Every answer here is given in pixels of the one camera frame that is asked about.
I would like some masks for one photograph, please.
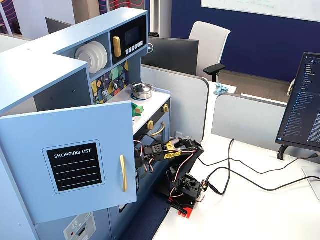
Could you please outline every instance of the open cabinet door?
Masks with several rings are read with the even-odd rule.
[[[137,200],[131,102],[0,118],[0,146],[34,224]]]

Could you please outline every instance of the colorful tile backsplash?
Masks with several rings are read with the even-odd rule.
[[[94,104],[105,104],[128,84],[129,68],[126,61],[91,83]]]

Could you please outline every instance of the whiteboard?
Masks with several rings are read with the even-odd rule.
[[[320,0],[201,0],[201,7],[320,22]]]

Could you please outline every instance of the pot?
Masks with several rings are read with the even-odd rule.
[[[137,99],[149,99],[152,97],[152,93],[155,90],[155,88],[146,83],[132,83],[131,89],[133,92],[133,96],[135,96]]]

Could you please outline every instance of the shopping list sign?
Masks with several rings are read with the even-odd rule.
[[[99,141],[43,150],[51,180],[58,192],[103,184]]]

